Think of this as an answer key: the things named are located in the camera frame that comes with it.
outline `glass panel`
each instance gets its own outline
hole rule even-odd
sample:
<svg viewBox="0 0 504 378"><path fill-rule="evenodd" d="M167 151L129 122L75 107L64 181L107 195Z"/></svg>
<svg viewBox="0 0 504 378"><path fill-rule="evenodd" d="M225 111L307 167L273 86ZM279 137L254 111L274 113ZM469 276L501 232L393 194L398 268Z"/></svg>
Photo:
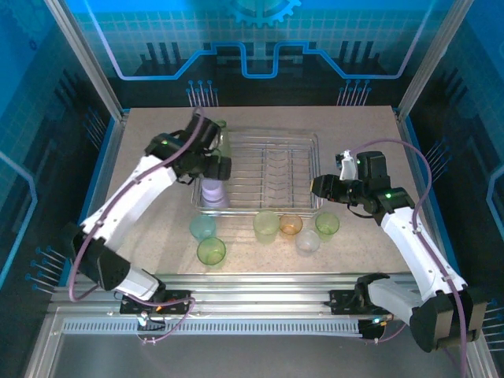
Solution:
<svg viewBox="0 0 504 378"><path fill-rule="evenodd" d="M451 2L68 4L128 108L396 106Z"/></svg>
<svg viewBox="0 0 504 378"><path fill-rule="evenodd" d="M501 2L474 2L410 114L458 266L493 310L504 306L503 17ZM487 317L502 367L502 314Z"/></svg>
<svg viewBox="0 0 504 378"><path fill-rule="evenodd" d="M44 2L0 1L0 60L0 376L22 376L63 275L35 249L78 220L110 116Z"/></svg>

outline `table surface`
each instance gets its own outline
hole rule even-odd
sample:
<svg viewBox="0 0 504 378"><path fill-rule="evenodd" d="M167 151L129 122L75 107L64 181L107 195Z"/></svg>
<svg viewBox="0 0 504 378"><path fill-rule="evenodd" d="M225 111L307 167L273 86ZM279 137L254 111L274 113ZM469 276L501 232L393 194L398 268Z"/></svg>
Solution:
<svg viewBox="0 0 504 378"><path fill-rule="evenodd" d="M319 138L321 174L337 173L335 154L378 138L397 138L395 116L389 106L303 106L205 108L206 116L224 119L229 128L274 128L315 132ZM191 118L188 108L132 109L120 145L110 196L132 173L149 141L161 132L185 128ZM418 200L404 148L384 143L393 187L404 187ZM324 202L323 210L335 213L340 229L322 243L313 255L301 256L293 241L277 236L268 246L258 243L252 229L253 217L218 217L217 237L226 244L226 261L209 269L196 257L196 240L189 232L198 211L191 204L192 187L174 184L162 193L140 217L124 239L118 254L153 273L204 272L408 272L396 246L376 226L351 214L341 204ZM305 228L314 227L314 218Z"/></svg>

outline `green cup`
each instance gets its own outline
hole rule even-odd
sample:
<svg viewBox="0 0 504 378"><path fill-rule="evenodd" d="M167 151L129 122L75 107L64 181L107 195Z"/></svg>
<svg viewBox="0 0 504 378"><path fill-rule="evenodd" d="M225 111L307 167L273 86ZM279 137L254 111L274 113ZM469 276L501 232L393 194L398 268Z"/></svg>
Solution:
<svg viewBox="0 0 504 378"><path fill-rule="evenodd" d="M259 243L273 243L279 229L280 219L273 211L263 210L254 217L254 232Z"/></svg>
<svg viewBox="0 0 504 378"><path fill-rule="evenodd" d="M219 268L226 257L226 246L218 238L206 238L199 243L196 255L203 264Z"/></svg>
<svg viewBox="0 0 504 378"><path fill-rule="evenodd" d="M328 242L339 230L339 219L332 213L322 213L315 220L315 231L323 242Z"/></svg>

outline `plastic cup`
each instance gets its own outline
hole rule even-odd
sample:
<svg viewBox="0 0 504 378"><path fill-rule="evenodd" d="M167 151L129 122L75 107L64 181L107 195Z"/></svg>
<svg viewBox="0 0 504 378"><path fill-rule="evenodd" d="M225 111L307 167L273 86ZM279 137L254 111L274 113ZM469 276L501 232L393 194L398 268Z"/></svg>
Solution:
<svg viewBox="0 0 504 378"><path fill-rule="evenodd" d="M296 248L300 254L308 255L321 246L321 240L312 230L302 230L296 235Z"/></svg>
<svg viewBox="0 0 504 378"><path fill-rule="evenodd" d="M263 210L254 217L254 232L259 243L273 243L279 228L280 219L273 211Z"/></svg>
<svg viewBox="0 0 504 378"><path fill-rule="evenodd" d="M333 213L322 213L315 220L315 228L319 238L328 242L339 230L339 219Z"/></svg>
<svg viewBox="0 0 504 378"><path fill-rule="evenodd" d="M215 220L208 215L198 215L189 225L189 230L196 240L202 240L215 237L217 226Z"/></svg>
<svg viewBox="0 0 504 378"><path fill-rule="evenodd" d="M302 230L302 219L299 215L285 214L280 217L280 231L284 239L294 240Z"/></svg>
<svg viewBox="0 0 504 378"><path fill-rule="evenodd" d="M203 264L218 268L226 257L226 246L218 238L206 238L199 243L196 255Z"/></svg>

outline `dish rack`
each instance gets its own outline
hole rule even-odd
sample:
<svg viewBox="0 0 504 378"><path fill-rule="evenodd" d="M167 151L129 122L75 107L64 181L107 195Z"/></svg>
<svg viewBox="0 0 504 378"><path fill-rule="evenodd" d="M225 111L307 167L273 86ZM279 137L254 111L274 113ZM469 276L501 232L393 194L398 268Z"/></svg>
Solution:
<svg viewBox="0 0 504 378"><path fill-rule="evenodd" d="M316 134L287 130L229 130L232 171L226 189L230 206L204 207L201 180L195 181L192 203L209 215L256 214L262 209L312 217L322 199L310 192L320 175Z"/></svg>

